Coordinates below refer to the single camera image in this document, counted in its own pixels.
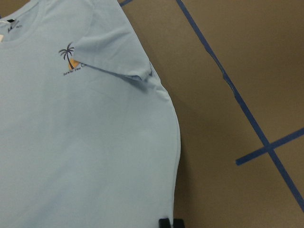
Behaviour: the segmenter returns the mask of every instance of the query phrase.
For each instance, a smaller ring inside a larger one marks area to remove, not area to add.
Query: blue tape
[[[218,58],[214,54],[213,50],[211,49],[210,45],[208,44],[207,40],[203,36],[203,34],[200,31],[200,29],[197,26],[197,24],[195,23],[194,19],[192,18],[192,16],[188,12],[188,10],[185,7],[184,3],[181,0],[176,0],[176,2],[179,5],[179,7],[181,8],[182,12],[184,13],[184,15],[187,18],[188,22],[190,23],[190,25],[194,29],[195,33],[199,37],[201,43],[204,45],[206,51],[211,55],[211,57],[214,59],[214,61],[216,62],[216,64],[220,68],[225,81],[228,83],[228,85],[232,89],[232,92],[234,94],[234,97],[235,97],[236,101],[240,105],[241,109],[243,110],[244,114],[246,115],[247,119],[249,120],[251,126],[253,127],[253,129],[255,130],[256,134],[258,135],[259,139],[261,140],[261,142],[263,143],[264,146],[269,146],[270,143],[269,143],[268,139],[264,135],[262,129],[260,128],[260,126],[258,125],[257,121],[253,117],[252,113],[250,112],[250,110],[249,110],[248,106],[246,105],[245,101],[243,100],[243,98],[239,94],[238,90],[236,89],[236,87],[234,86],[234,84],[232,83],[232,81],[230,80],[230,78],[229,78],[228,74],[226,73],[224,67],[221,65],[220,61],[218,60]],[[277,167],[277,169],[279,170],[281,176],[283,177],[283,179],[285,180],[286,184],[288,185],[290,191],[292,192],[294,198],[298,202],[300,208],[304,212],[304,200],[303,200],[300,192],[296,188],[294,182],[290,178],[289,174],[287,173],[286,169],[284,168],[283,164],[281,163],[280,159],[278,158],[277,154],[275,153],[275,151],[273,149],[270,149],[270,151],[268,152],[268,154],[270,155],[272,161],[274,162],[274,164]]]
[[[126,4],[130,3],[131,1],[133,1],[133,0],[125,0],[125,1],[123,1],[122,3],[119,3],[119,5],[120,5],[121,7],[123,7],[123,6],[125,6]]]
[[[301,128],[300,130],[298,130],[296,132],[293,132],[293,133],[291,133],[291,134],[289,134],[289,135],[287,135],[287,136],[285,136],[285,137],[283,137],[283,138],[281,138],[281,139],[279,139],[279,140],[277,140],[277,141],[275,141],[275,142],[273,142],[273,143],[271,143],[271,144],[269,144],[269,145],[267,145],[263,148],[260,148],[256,151],[253,151],[250,154],[247,154],[247,155],[237,159],[236,164],[237,165],[242,165],[242,164],[244,164],[244,163],[246,163],[246,162],[248,162],[248,161],[250,161],[254,158],[257,158],[258,156],[261,156],[264,153],[267,153],[270,150],[273,150],[277,147],[280,147],[280,146],[282,146],[282,145],[284,145],[284,144],[286,144],[286,143],[288,143],[288,142],[290,142],[294,139],[297,139],[297,138],[299,138],[303,135],[304,135],[304,128]]]

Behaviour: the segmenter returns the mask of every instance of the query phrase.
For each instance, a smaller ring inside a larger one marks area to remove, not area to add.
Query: light blue t-shirt
[[[116,0],[32,0],[1,21],[0,227],[172,221],[177,117]]]

